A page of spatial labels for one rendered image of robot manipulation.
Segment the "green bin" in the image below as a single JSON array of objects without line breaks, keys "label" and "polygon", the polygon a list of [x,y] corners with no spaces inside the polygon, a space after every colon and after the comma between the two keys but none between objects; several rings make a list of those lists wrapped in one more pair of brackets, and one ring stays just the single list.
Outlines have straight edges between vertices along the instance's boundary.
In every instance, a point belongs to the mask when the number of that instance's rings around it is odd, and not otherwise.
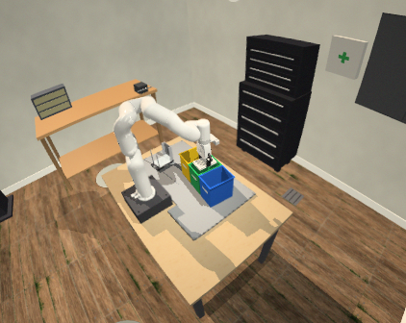
[{"label": "green bin", "polygon": [[[192,162],[188,164],[188,166],[190,168],[190,182],[191,182],[191,184],[193,185],[193,187],[197,190],[197,192],[199,194],[201,194],[201,193],[200,193],[200,181],[199,181],[198,176],[200,176],[200,175],[202,175],[202,174],[204,174],[204,173],[206,173],[208,171],[211,171],[211,170],[213,170],[213,169],[215,169],[215,168],[222,165],[214,156],[212,156],[212,157],[216,160],[216,164],[213,164],[213,165],[211,165],[211,166],[209,166],[207,168],[204,168],[204,169],[202,169],[200,171],[198,170],[198,168]],[[191,168],[193,170],[191,170]]]}]

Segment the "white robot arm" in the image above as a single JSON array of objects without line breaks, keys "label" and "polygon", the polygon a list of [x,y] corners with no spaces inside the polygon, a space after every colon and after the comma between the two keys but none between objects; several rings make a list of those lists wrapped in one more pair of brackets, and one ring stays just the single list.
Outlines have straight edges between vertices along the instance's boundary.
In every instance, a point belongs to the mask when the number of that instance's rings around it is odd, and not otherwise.
[{"label": "white robot arm", "polygon": [[208,120],[183,122],[176,113],[157,104],[152,97],[141,97],[122,103],[119,107],[119,118],[114,124],[114,134],[121,152],[126,157],[127,168],[136,187],[136,192],[131,195],[132,198],[136,196],[135,198],[141,201],[148,201],[154,197],[156,191],[150,185],[148,175],[144,171],[145,167],[138,142],[133,140],[136,137],[130,131],[137,120],[136,112],[142,112],[145,117],[166,126],[174,134],[187,141],[197,141],[199,144],[212,142],[218,145],[219,140],[210,134]]}]

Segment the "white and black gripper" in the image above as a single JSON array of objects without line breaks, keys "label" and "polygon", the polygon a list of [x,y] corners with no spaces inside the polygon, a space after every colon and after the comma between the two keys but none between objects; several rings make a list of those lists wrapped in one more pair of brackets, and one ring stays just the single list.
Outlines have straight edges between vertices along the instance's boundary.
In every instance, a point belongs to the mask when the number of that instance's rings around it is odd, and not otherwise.
[{"label": "white and black gripper", "polygon": [[[211,165],[211,161],[213,160],[212,158],[212,151],[211,151],[211,144],[199,144],[197,142],[197,153],[198,153],[198,157],[199,159],[203,158],[204,160],[206,160],[206,166],[210,166]],[[209,160],[208,160],[209,158]]]}]

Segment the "blue bin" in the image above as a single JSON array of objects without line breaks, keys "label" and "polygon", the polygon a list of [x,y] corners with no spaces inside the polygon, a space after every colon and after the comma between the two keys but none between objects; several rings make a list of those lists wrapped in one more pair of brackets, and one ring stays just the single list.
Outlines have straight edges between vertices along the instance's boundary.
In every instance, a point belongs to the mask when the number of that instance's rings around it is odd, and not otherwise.
[{"label": "blue bin", "polygon": [[201,196],[210,207],[213,207],[233,196],[235,176],[223,165],[198,177],[200,181]]}]

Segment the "yellow open-top bin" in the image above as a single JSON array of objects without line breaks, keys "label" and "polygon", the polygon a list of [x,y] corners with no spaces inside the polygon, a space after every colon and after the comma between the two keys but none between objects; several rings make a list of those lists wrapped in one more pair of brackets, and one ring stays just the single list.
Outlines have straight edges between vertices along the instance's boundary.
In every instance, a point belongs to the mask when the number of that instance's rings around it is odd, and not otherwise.
[{"label": "yellow open-top bin", "polygon": [[190,168],[189,163],[199,159],[197,153],[197,146],[179,154],[182,166],[182,173],[190,182]]}]

